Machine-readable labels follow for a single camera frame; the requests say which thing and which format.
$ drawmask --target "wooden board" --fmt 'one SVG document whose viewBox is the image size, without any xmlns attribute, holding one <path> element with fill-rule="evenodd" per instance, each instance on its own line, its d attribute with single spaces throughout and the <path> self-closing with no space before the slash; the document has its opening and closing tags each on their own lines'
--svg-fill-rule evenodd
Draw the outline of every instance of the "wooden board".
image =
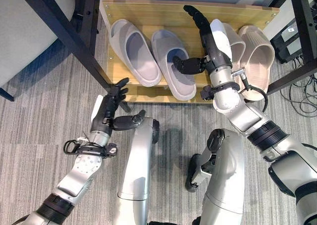
<svg viewBox="0 0 317 225">
<path fill-rule="evenodd" d="M 244 25 L 256 25 L 264 29 L 265 23 L 274 18 L 278 8 L 220 4 L 206 2 L 183 2 L 161 0 L 103 0 L 110 24 L 124 18 L 135 25 L 195 27 L 192 18 L 183 9 L 185 4 L 193 5 L 212 21 L 218 18 L 237 30 Z"/>
<path fill-rule="evenodd" d="M 192 17 L 184 11 L 185 4 L 195 6 L 209 20 L 218 18 L 222 22 L 229 23 L 235 30 L 250 24 L 263 29 L 265 23 L 271 21 L 278 13 L 278 8 L 261 6 L 160 0 L 103 0 L 101 6 L 108 30 L 116 20 L 127 19 L 137 26 L 151 47 L 152 34 L 157 30 L 166 29 L 179 37 L 189 57 L 203 57 L 204 49 L 199 30 Z M 108 48 L 106 73 L 112 82 L 118 82 L 125 77 L 130 78 L 130 92 L 126 98 L 129 102 L 185 103 L 172 96 L 164 77 L 155 87 L 141 86 L 111 46 Z M 199 94 L 202 87 L 211 84 L 207 73 L 194 77 L 198 87 L 197 95 L 188 103 L 210 103 L 203 101 Z"/>
<path fill-rule="evenodd" d="M 200 96 L 202 88 L 197 88 L 194 98 L 188 101 L 179 101 L 175 99 L 171 91 L 164 87 L 144 87 L 136 85 L 128 85 L 129 92 L 126 94 L 127 102 L 153 102 L 153 103 L 198 103 L 198 104 L 212 104 L 211 101 L 204 101 Z"/>
</svg>

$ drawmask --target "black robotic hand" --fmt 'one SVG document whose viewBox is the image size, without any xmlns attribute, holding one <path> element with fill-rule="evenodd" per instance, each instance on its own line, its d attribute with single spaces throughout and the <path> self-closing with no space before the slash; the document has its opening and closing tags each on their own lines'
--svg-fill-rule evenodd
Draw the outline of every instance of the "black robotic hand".
<svg viewBox="0 0 317 225">
<path fill-rule="evenodd" d="M 114 118 L 119 103 L 125 99 L 125 94 L 128 92 L 127 88 L 122 89 L 128 82 L 129 78 L 120 80 L 111 87 L 110 92 L 104 97 L 100 105 L 101 114 L 104 118 Z"/>
<path fill-rule="evenodd" d="M 114 118 L 115 111 L 119 103 L 125 99 L 127 88 L 122 89 L 129 82 L 129 78 L 124 78 L 113 85 L 110 92 L 104 96 L 97 115 L 93 119 L 90 131 L 102 131 L 111 135 L 112 130 L 124 131 L 136 128 L 141 124 L 145 116 L 145 111 L 141 110 L 137 115 L 127 115 Z"/>
<path fill-rule="evenodd" d="M 129 78 L 124 78 L 113 85 L 110 92 L 104 96 L 99 110 L 92 121 L 90 131 L 103 131 L 109 135 L 112 132 L 112 120 L 119 103 L 125 99 L 127 88 L 122 89 L 129 82 Z"/>
</svg>

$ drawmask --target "striped carpet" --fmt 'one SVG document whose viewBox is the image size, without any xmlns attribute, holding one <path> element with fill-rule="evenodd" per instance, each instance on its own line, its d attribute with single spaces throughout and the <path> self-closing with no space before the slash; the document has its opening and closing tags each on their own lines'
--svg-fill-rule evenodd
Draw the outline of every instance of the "striped carpet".
<svg viewBox="0 0 317 225">
<path fill-rule="evenodd" d="M 96 58 L 106 67 L 107 33 L 101 22 L 99 31 Z M 271 78 L 275 80 L 290 70 L 290 65 L 275 62 Z M 72 168 L 75 158 L 63 154 L 63 143 L 88 132 L 95 98 L 105 91 L 58 40 L 4 89 L 16 98 L 15 102 L 0 98 L 0 224 L 8 225 L 38 208 Z M 132 113 L 145 109 L 148 116 L 160 121 L 159 142 L 153 148 L 149 221 L 191 224 L 202 211 L 207 181 L 195 194 L 185 190 L 189 158 L 202 152 L 213 129 L 234 130 L 233 127 L 211 105 L 130 106 Z M 296 114 L 280 93 L 269 96 L 267 114 L 285 132 L 317 145 L 316 118 Z M 119 109 L 116 115 L 124 115 L 123 110 Z M 111 224 L 128 133 L 114 132 L 111 142 L 119 147 L 117 157 L 105 161 L 91 190 L 64 224 Z M 244 152 L 242 224 L 295 225 L 295 199 L 278 190 L 267 173 L 269 164 L 245 139 Z"/>
</svg>

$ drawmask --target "slipper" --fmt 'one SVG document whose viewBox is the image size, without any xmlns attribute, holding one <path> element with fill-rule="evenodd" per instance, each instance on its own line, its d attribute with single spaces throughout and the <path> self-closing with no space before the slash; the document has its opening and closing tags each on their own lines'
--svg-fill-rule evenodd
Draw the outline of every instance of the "slipper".
<svg viewBox="0 0 317 225">
<path fill-rule="evenodd" d="M 241 58 L 241 67 L 245 68 L 250 85 L 267 92 L 270 68 L 274 61 L 275 51 L 262 30 L 248 25 L 239 30 L 239 36 L 246 43 L 245 52 Z M 242 93 L 245 99 L 258 101 L 263 95 L 255 90 Z"/>
<path fill-rule="evenodd" d="M 174 56 L 182 60 L 189 58 L 182 42 L 172 32 L 158 30 L 153 33 L 151 43 L 154 57 L 173 96 L 181 101 L 193 98 L 196 94 L 194 76 L 180 73 L 173 65 Z"/>
<path fill-rule="evenodd" d="M 240 60 L 246 48 L 245 42 L 240 38 L 240 36 L 232 29 L 231 25 L 228 23 L 223 23 L 226 30 L 227 38 L 229 39 L 231 51 L 232 51 L 232 71 L 240 69 Z M 240 89 L 242 89 L 243 84 L 239 75 L 234 78 L 235 82 L 239 84 Z"/>
<path fill-rule="evenodd" d="M 160 82 L 159 66 L 136 26 L 125 19 L 115 21 L 111 26 L 109 41 L 114 52 L 141 85 L 151 87 Z"/>
</svg>

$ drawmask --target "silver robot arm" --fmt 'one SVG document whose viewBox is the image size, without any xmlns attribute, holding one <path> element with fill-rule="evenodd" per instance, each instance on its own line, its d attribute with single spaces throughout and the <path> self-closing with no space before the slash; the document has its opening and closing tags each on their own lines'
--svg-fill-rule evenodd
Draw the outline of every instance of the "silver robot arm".
<svg viewBox="0 0 317 225">
<path fill-rule="evenodd" d="M 272 162 L 268 172 L 273 181 L 282 192 L 296 197 L 298 224 L 317 224 L 317 158 L 261 110 L 244 102 L 238 93 L 240 87 L 233 80 L 240 75 L 246 89 L 252 88 L 244 69 L 232 72 L 230 58 L 217 48 L 209 21 L 190 5 L 185 5 L 184 10 L 199 28 L 206 56 L 184 61 L 175 57 L 175 67 L 184 74 L 208 71 L 212 85 L 204 87 L 202 98 L 213 99 L 214 108 L 259 148 L 266 161 Z"/>
<path fill-rule="evenodd" d="M 230 78 L 229 67 L 210 74 L 213 87 Z M 268 173 L 279 189 L 296 197 L 298 224 L 316 222 L 317 216 L 317 159 L 292 135 L 284 133 L 262 111 L 246 104 L 232 88 L 215 93 L 214 108 L 224 114 L 231 124 L 253 145 L 261 156 L 272 162 Z"/>
<path fill-rule="evenodd" d="M 70 140 L 64 145 L 66 154 L 77 155 L 72 170 L 57 185 L 55 191 L 32 212 L 24 225 L 60 225 L 69 216 L 89 189 L 97 172 L 103 167 L 103 159 L 116 155 L 117 148 L 108 143 L 113 130 L 123 131 L 138 127 L 145 118 L 145 111 L 135 116 L 114 118 L 119 103 L 127 89 L 121 89 L 129 81 L 125 78 L 111 87 L 108 95 L 98 97 L 92 114 L 90 133 L 87 138 Z"/>
</svg>

